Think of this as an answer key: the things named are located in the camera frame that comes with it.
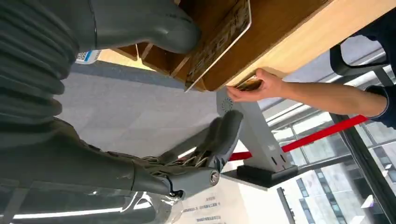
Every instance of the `wrist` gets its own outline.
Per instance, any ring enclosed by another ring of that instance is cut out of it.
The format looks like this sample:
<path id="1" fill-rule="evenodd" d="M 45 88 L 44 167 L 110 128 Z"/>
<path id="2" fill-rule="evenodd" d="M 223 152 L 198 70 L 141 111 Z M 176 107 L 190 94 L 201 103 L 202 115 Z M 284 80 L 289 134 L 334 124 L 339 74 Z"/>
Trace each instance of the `wrist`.
<path id="1" fill-rule="evenodd" d="M 282 81 L 279 84 L 280 88 L 279 88 L 279 96 L 278 97 L 282 97 L 282 98 L 286 98 L 289 99 L 292 96 L 293 93 L 293 83 L 289 83 L 289 82 L 285 82 Z"/>

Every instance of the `red barrier rope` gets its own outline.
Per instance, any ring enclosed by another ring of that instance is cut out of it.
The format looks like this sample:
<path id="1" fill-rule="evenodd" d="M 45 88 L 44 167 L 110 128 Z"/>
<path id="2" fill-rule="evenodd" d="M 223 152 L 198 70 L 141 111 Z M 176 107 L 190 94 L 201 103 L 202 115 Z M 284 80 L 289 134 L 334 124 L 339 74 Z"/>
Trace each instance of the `red barrier rope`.
<path id="1" fill-rule="evenodd" d="M 313 133 L 311 135 L 308 135 L 302 139 L 299 139 L 297 141 L 294 141 L 288 145 L 285 145 L 282 147 L 282 151 L 290 152 L 291 150 L 294 150 L 296 148 L 300 148 L 302 146 L 306 146 L 310 143 L 313 143 L 316 140 L 322 139 L 324 137 L 327 137 L 329 135 L 338 133 L 340 131 L 343 131 L 345 129 L 351 128 L 355 125 L 358 125 L 360 123 L 363 123 L 367 121 L 368 119 L 362 115 L 350 118 L 348 120 L 343 120 L 342 122 L 339 122 L 333 126 L 330 126 L 328 128 L 325 128 L 323 130 L 320 130 L 316 133 Z M 243 153 L 233 153 L 230 157 L 229 161 L 236 161 L 236 160 L 245 160 L 252 157 L 252 154 L 250 152 L 243 152 Z"/>

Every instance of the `floor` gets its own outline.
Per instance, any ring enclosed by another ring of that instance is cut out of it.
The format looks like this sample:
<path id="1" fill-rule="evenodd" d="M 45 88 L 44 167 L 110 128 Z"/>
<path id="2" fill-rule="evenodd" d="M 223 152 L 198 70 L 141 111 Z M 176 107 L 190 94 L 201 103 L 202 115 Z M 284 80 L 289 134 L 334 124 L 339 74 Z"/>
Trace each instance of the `floor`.
<path id="1" fill-rule="evenodd" d="M 184 93 L 181 83 L 152 71 L 75 64 L 63 83 L 59 117 L 104 151 L 160 155 L 217 117 L 214 93 Z"/>

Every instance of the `wooden cabinet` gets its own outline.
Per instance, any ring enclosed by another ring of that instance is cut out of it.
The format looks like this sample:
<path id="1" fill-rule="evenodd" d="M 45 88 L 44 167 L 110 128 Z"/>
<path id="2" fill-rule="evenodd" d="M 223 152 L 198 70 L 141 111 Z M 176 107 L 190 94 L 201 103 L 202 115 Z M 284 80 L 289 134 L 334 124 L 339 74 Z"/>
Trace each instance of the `wooden cabinet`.
<path id="1" fill-rule="evenodd" d="M 202 42 L 213 33 L 238 0 L 181 0 L 179 6 L 202 30 Z M 234 46 L 197 83 L 215 91 L 238 85 L 264 67 L 284 77 L 396 7 L 395 0 L 250 0 L 252 24 Z M 150 43 L 116 50 L 181 82 L 197 52 L 179 55 Z"/>

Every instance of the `metal bolt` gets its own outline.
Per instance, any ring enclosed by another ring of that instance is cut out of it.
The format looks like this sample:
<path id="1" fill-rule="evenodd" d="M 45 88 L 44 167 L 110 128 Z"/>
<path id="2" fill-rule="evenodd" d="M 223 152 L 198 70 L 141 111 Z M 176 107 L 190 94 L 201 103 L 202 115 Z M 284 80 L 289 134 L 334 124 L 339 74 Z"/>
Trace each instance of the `metal bolt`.
<path id="1" fill-rule="evenodd" d="M 211 185 L 215 186 L 220 180 L 220 173 L 217 170 L 211 172 Z"/>

